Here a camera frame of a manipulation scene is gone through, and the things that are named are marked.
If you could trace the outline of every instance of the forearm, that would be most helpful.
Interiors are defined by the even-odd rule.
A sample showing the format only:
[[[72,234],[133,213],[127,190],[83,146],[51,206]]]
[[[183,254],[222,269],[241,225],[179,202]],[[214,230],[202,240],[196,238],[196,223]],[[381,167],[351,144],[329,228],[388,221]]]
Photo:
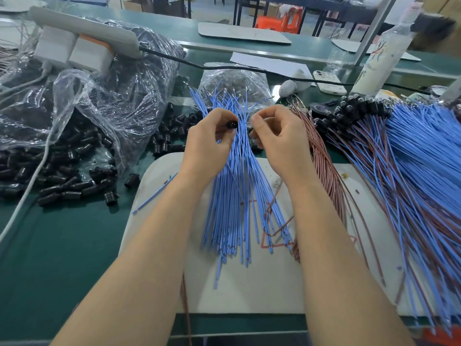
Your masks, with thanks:
[[[203,186],[176,176],[152,213],[56,336],[65,345],[165,345]]]
[[[310,335],[316,346],[413,345],[316,175],[289,187]]]

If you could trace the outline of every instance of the person's left arm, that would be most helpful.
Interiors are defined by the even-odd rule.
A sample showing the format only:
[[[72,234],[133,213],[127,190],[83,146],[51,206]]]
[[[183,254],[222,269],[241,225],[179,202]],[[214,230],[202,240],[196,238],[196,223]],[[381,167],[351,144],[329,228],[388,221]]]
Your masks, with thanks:
[[[190,128],[180,171],[52,345],[166,345],[192,217],[231,150],[235,131],[223,128],[229,120],[237,117],[218,108]]]

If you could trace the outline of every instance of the bottle cap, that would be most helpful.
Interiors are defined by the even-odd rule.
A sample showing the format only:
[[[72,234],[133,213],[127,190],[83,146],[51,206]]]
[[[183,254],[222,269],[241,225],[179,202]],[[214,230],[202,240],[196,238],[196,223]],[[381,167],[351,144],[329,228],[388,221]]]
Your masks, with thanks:
[[[423,8],[422,2],[413,2],[408,8],[403,12],[402,16],[400,17],[400,24],[413,24],[414,21],[418,18],[419,14],[421,13],[421,9]]]

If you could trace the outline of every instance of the plastic bottle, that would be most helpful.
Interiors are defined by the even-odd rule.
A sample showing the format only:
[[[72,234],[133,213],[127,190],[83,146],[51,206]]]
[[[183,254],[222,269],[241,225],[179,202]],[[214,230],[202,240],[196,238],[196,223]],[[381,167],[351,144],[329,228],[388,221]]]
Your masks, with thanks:
[[[385,31],[362,69],[353,93],[375,96],[413,40],[410,27],[418,18],[423,3],[413,2],[393,28]]]

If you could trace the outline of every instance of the person's right hand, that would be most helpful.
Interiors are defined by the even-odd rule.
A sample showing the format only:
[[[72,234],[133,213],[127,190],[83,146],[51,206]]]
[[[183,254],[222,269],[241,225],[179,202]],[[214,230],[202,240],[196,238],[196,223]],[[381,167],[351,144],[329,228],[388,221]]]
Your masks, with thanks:
[[[288,187],[304,182],[314,170],[303,122],[283,105],[273,105],[251,117],[253,137]]]

